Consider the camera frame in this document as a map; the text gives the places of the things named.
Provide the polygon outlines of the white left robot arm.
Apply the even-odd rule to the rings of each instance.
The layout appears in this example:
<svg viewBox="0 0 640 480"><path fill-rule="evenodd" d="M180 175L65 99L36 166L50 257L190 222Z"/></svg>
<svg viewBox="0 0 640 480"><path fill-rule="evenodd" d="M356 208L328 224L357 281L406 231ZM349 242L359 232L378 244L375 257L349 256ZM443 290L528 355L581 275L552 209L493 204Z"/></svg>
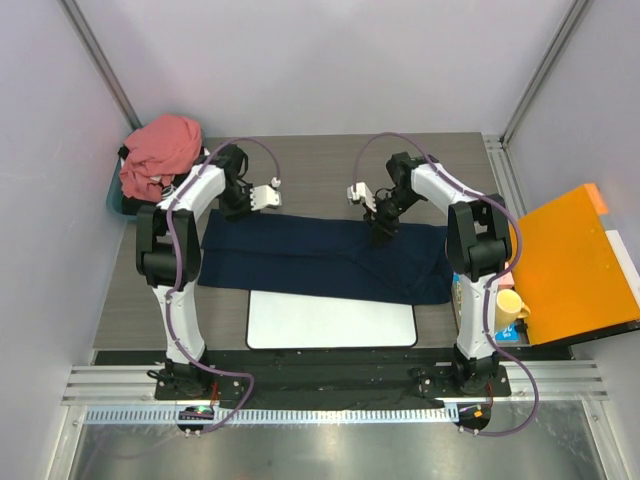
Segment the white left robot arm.
<svg viewBox="0 0 640 480"><path fill-rule="evenodd" d="M138 210L136 269L158 301L167 336L164 366L147 372L156 381L157 399L200 399L213 388L195 302L202 263L197 221L215 199L232 220L256 211L255 188L244 181L247 169L248 155L226 142L198 158L172 193Z"/></svg>

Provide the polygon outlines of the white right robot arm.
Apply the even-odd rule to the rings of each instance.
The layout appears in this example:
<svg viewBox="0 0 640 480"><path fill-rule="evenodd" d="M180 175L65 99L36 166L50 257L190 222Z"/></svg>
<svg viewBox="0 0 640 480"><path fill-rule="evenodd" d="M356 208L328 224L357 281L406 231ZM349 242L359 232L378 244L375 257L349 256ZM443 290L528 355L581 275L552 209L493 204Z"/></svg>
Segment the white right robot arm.
<svg viewBox="0 0 640 480"><path fill-rule="evenodd" d="M462 287L451 380L460 393L479 395L499 367L494 346L498 291L494 276L506 269L512 254L504 200L464 185L430 155L394 154L386 170L393 187L384 196L368 195L365 201L373 244L390 242L399 230L400 216L420 200L446 214L446 257Z"/></svg>

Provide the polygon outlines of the navy blue t-shirt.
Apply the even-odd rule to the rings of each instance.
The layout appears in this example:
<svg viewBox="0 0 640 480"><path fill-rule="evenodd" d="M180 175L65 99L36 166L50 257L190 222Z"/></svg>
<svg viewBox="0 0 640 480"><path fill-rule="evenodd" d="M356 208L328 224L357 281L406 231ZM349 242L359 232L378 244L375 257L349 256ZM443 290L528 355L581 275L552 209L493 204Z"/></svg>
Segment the navy blue t-shirt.
<svg viewBox="0 0 640 480"><path fill-rule="evenodd" d="M404 224L375 247L362 221L254 214L237 223L209 215L202 240L204 287L440 305L453 271L441 226Z"/></svg>

